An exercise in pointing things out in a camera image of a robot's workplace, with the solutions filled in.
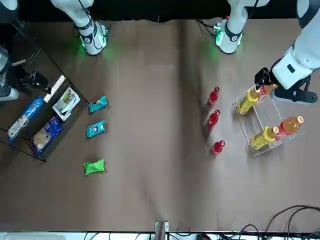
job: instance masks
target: plastic bottle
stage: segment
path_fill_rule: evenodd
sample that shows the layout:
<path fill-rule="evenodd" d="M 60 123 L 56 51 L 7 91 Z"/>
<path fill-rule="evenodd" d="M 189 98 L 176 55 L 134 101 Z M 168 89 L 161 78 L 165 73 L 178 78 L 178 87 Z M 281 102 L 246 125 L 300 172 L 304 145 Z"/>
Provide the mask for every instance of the plastic bottle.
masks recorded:
<path fill-rule="evenodd" d="M 275 137 L 279 134 L 278 127 L 266 126 L 261 132 L 254 135 L 250 140 L 250 146 L 254 149 L 260 149 L 264 145 L 275 141 Z"/>
<path fill-rule="evenodd" d="M 223 140 L 217 141 L 211 149 L 211 154 L 213 156 L 220 154 L 223 151 L 225 145 L 226 145 L 225 141 Z"/>
<path fill-rule="evenodd" d="M 215 103 L 218 100 L 219 91 L 220 91 L 220 88 L 216 86 L 213 92 L 210 93 L 208 101 L 206 101 L 206 104 L 204 105 L 204 108 L 208 112 L 215 106 Z"/>
<path fill-rule="evenodd" d="M 212 113 L 208 119 L 208 122 L 206 123 L 206 129 L 208 131 L 211 131 L 213 127 L 217 124 L 219 120 L 220 111 L 215 110 L 214 113 Z"/>
<path fill-rule="evenodd" d="M 253 87 L 245 93 L 242 100 L 236 106 L 239 114 L 245 115 L 252 105 L 259 101 L 259 92 L 260 88 L 257 90 L 256 87 Z"/>
<path fill-rule="evenodd" d="M 273 89 L 276 89 L 277 87 L 278 87 L 277 84 L 262 85 L 261 88 L 260 88 L 260 92 L 259 92 L 260 97 L 265 96 L 265 95 L 271 93 L 271 91 L 272 91 Z"/>
<path fill-rule="evenodd" d="M 279 135 L 276 136 L 275 140 L 278 141 L 285 136 L 296 133 L 304 121 L 303 116 L 290 116 L 287 119 L 282 120 L 279 125 Z"/>

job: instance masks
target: yellow bottle with red cap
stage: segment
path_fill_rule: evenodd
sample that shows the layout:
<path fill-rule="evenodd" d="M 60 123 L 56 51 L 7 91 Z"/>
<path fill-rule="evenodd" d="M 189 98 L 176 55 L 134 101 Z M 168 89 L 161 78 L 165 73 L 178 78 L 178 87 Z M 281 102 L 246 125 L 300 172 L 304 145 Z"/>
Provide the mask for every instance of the yellow bottle with red cap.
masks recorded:
<path fill-rule="evenodd" d="M 256 87 L 253 87 L 245 93 L 245 96 L 236 106 L 239 114 L 245 115 L 248 110 L 259 101 L 259 92 L 260 88 L 256 89 Z"/>
<path fill-rule="evenodd" d="M 266 126 L 261 132 L 254 135 L 250 140 L 250 146 L 254 149 L 260 149 L 264 145 L 269 143 L 273 143 L 275 141 L 275 137 L 279 134 L 278 127 L 269 127 Z"/>

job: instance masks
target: red aluminum bottle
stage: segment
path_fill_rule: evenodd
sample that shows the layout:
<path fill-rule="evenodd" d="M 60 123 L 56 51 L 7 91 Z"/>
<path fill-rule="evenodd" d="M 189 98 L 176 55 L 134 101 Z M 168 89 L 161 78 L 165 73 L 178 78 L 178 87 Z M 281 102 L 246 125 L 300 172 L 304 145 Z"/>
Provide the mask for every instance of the red aluminum bottle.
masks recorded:
<path fill-rule="evenodd" d="M 211 131 L 213 127 L 217 124 L 219 120 L 219 115 L 220 115 L 219 110 L 215 110 L 214 113 L 210 115 L 208 122 L 206 123 L 206 129 L 208 129 L 208 131 Z"/>
<path fill-rule="evenodd" d="M 217 141 L 212 149 L 211 149 L 211 154 L 213 156 L 218 155 L 219 153 L 221 153 L 224 149 L 224 146 L 226 145 L 225 141 L 221 140 L 221 141 Z"/>
<path fill-rule="evenodd" d="M 208 101 L 206 102 L 206 104 L 204 106 L 207 111 L 210 111 L 214 107 L 216 101 L 218 100 L 219 90 L 220 90 L 219 87 L 216 86 L 214 88 L 213 92 L 210 93 Z"/>

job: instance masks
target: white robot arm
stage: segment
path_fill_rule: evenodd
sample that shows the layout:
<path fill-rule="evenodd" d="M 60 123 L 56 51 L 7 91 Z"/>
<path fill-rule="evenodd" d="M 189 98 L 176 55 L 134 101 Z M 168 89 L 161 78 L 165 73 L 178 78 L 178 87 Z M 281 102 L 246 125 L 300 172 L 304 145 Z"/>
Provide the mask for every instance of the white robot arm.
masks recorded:
<path fill-rule="evenodd" d="M 261 69 L 255 76 L 257 87 L 276 83 L 272 96 L 295 103 L 311 104 L 318 100 L 308 91 L 311 74 L 320 68 L 320 0 L 298 0 L 298 21 L 302 31 L 271 67 Z"/>
<path fill-rule="evenodd" d="M 262 7 L 270 0 L 228 0 L 231 12 L 229 19 L 221 23 L 221 33 L 216 45 L 226 54 L 232 54 L 240 44 L 241 36 L 248 20 L 246 7 Z"/>
<path fill-rule="evenodd" d="M 97 55 L 107 45 L 109 30 L 100 22 L 94 21 L 87 10 L 94 0 L 51 0 L 52 4 L 65 12 L 74 22 L 80 33 L 82 45 L 89 55 Z"/>

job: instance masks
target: red cap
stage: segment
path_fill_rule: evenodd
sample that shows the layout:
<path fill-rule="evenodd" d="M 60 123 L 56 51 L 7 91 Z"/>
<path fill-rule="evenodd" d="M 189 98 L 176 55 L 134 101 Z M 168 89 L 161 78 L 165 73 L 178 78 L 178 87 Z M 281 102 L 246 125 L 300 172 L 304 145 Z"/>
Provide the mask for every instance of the red cap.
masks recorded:
<path fill-rule="evenodd" d="M 221 141 L 219 141 L 219 145 L 221 148 L 223 148 L 226 145 L 226 143 L 225 143 L 225 141 L 221 140 Z"/>
<path fill-rule="evenodd" d="M 220 88 L 219 88 L 219 87 L 217 87 L 217 86 L 216 86 L 216 87 L 214 88 L 214 90 L 213 90 L 213 92 L 214 92 L 215 94 L 218 94 L 218 93 L 219 93 L 219 91 L 220 91 Z"/>
<path fill-rule="evenodd" d="M 220 111 L 217 109 L 217 110 L 214 111 L 213 114 L 214 114 L 216 117 L 218 117 L 218 116 L 220 115 Z"/>

